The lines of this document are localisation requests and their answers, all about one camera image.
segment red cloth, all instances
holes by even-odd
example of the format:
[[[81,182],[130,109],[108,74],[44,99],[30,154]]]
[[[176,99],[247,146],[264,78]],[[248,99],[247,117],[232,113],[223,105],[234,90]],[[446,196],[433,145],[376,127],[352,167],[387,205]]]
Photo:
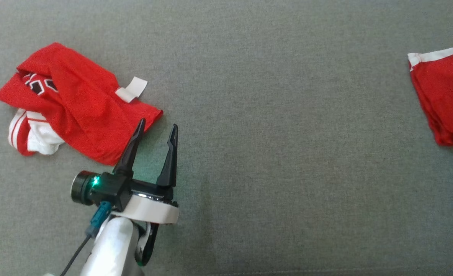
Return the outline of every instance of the red cloth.
[[[137,99],[121,100],[114,74],[59,43],[38,50],[17,70],[0,89],[0,101],[41,113],[66,143],[102,164],[118,162],[141,118],[147,130],[163,113]],[[47,76],[57,91],[38,96],[25,85],[30,73]]]
[[[436,142],[453,145],[453,48],[408,57],[410,76]]]

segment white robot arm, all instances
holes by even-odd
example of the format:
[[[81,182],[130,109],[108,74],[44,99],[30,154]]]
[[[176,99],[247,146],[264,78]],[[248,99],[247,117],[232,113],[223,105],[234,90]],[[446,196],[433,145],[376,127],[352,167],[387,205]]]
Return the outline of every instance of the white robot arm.
[[[156,184],[133,179],[132,167],[144,125],[142,119],[112,174],[82,171],[73,181],[73,201],[99,206],[86,230],[87,238],[74,255],[75,258],[90,237],[95,238],[81,276],[144,276],[142,267],[153,252],[158,226],[178,220],[178,204],[172,201],[177,125],[170,132],[167,157]]]

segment gray fabric surface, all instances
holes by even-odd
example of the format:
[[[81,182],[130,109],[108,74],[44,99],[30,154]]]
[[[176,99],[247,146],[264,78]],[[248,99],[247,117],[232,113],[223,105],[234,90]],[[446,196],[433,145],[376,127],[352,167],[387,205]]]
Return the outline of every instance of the gray fabric surface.
[[[453,275],[453,148],[406,60],[453,47],[453,0],[2,0],[0,87],[54,41],[149,81],[165,116],[137,178],[179,125],[181,215],[148,275]],[[14,112],[0,102],[0,275],[59,274],[95,210],[69,184],[111,168],[67,145],[20,156]]]

